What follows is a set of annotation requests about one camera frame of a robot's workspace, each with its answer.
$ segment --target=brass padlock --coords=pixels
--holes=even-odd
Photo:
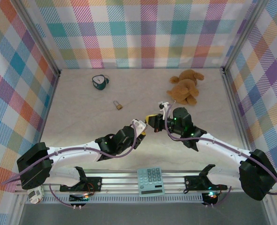
[[[118,110],[120,110],[120,109],[123,108],[123,106],[122,106],[120,103],[118,103],[118,101],[114,101],[114,104],[115,104],[115,107],[116,107]]]

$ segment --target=teddy bear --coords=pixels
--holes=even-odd
[[[183,105],[196,105],[195,97],[199,95],[196,88],[197,80],[203,81],[204,75],[197,73],[192,69],[183,71],[179,77],[173,76],[170,78],[170,83],[177,83],[172,90],[167,91],[167,94],[172,96],[176,102]]]

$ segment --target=white floor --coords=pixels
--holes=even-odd
[[[144,120],[160,113],[158,102],[172,99],[166,94],[173,87],[169,78],[183,69],[78,69],[63,70],[46,122],[42,141],[47,146],[70,146],[94,141],[116,133],[132,119]],[[194,124],[216,138],[242,147],[219,69],[196,69],[205,76],[198,83],[196,106],[186,106]],[[94,75],[110,77],[102,91],[92,85]],[[123,109],[117,110],[117,100]],[[141,145],[124,158],[77,164],[85,169],[138,169],[161,166],[168,170],[201,170],[208,164],[225,165],[214,156],[186,148],[170,140],[165,131],[147,129]]]

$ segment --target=small alarm clock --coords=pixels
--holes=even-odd
[[[92,78],[92,83],[96,89],[103,90],[106,87],[106,84],[109,83],[109,79],[100,74]]]

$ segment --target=calculator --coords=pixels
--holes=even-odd
[[[140,197],[164,195],[161,168],[138,169],[138,191]]]

